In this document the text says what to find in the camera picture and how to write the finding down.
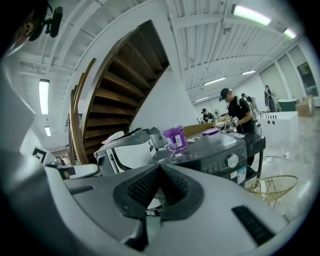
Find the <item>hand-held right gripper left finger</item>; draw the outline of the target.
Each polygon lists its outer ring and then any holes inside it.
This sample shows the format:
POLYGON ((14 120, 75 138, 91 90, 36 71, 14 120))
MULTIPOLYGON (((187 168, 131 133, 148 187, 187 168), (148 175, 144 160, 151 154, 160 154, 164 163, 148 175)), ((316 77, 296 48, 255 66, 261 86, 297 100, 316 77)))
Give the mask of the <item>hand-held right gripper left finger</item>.
POLYGON ((56 169, 29 172, 29 227, 59 255, 155 256, 148 246, 142 183, 157 166, 63 180, 56 169))

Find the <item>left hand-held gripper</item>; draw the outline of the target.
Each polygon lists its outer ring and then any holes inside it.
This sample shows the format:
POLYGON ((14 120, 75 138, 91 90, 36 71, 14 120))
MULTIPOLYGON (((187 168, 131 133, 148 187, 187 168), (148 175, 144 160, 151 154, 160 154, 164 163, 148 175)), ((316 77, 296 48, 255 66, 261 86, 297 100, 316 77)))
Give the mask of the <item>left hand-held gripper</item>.
POLYGON ((54 158, 46 149, 34 146, 32 155, 48 168, 57 170, 62 179, 81 179, 93 177, 99 173, 99 167, 96 164, 83 165, 62 165, 62 162, 54 158))

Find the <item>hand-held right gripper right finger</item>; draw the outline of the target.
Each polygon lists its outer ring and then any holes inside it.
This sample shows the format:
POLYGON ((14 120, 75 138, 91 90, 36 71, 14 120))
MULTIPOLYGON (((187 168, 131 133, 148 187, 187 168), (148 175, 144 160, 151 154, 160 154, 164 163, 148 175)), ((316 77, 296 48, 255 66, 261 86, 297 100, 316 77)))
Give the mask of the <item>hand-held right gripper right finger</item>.
POLYGON ((275 209, 233 181, 178 166, 199 182, 204 199, 187 219, 166 221, 149 245, 151 256, 268 256, 291 237, 292 227, 275 209), (274 235, 258 245, 232 211, 247 207, 274 235))

